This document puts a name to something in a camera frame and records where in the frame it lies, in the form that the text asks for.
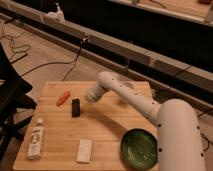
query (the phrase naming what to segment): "orange carrot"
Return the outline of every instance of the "orange carrot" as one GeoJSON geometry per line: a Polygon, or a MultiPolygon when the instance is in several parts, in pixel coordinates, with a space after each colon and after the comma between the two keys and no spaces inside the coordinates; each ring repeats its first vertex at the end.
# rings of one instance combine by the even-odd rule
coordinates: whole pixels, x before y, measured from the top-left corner
{"type": "Polygon", "coordinates": [[[58,101],[56,103],[56,106],[60,106],[62,104],[64,104],[64,102],[70,97],[70,92],[69,91],[65,91],[59,98],[58,101]]]}

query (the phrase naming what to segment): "chair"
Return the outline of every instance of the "chair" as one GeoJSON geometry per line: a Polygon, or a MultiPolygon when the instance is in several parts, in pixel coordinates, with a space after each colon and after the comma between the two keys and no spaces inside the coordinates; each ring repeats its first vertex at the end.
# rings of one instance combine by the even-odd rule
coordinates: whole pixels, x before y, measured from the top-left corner
{"type": "Polygon", "coordinates": [[[21,130],[31,117],[14,123],[14,114],[17,108],[35,109],[36,103],[26,95],[32,86],[23,80],[10,64],[0,43],[0,161],[10,143],[11,138],[23,140],[21,130]]]}

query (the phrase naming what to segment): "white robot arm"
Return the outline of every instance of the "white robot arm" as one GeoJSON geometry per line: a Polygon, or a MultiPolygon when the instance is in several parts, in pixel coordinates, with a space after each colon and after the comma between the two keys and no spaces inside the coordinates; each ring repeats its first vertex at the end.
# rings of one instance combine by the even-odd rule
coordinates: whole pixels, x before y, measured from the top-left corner
{"type": "Polygon", "coordinates": [[[109,90],[125,99],[157,128],[160,171],[206,170],[197,116],[188,103],[172,99],[159,104],[123,85],[118,75],[110,72],[101,72],[85,97],[94,103],[109,90]]]}

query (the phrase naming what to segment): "wooden table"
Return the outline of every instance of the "wooden table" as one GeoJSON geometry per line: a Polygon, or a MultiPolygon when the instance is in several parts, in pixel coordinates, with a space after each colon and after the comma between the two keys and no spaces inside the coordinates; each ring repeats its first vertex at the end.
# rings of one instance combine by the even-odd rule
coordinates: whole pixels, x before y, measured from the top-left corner
{"type": "MultiPolygon", "coordinates": [[[[86,90],[94,82],[47,82],[42,91],[34,117],[26,131],[14,163],[15,171],[71,171],[71,170],[131,170],[119,156],[122,136],[132,128],[143,128],[153,133],[156,129],[135,109],[121,103],[120,97],[109,92],[95,104],[84,100],[86,90]],[[70,91],[71,97],[60,107],[58,97],[70,91]],[[79,98],[81,116],[71,117],[71,100],[79,98]],[[39,160],[28,160],[27,149],[32,128],[38,118],[44,119],[45,141],[39,160]],[[89,164],[76,163],[80,139],[92,139],[93,148],[89,164]]],[[[151,97],[149,83],[133,82],[135,89],[151,97]]]]}

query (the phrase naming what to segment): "green ceramic bowl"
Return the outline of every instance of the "green ceramic bowl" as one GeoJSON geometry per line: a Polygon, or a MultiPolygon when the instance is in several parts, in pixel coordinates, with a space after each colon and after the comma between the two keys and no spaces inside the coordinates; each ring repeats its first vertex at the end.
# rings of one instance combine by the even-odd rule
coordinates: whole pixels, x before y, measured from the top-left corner
{"type": "Polygon", "coordinates": [[[146,130],[129,130],[121,141],[121,158],[137,170],[147,170],[157,163],[157,140],[146,130]]]}

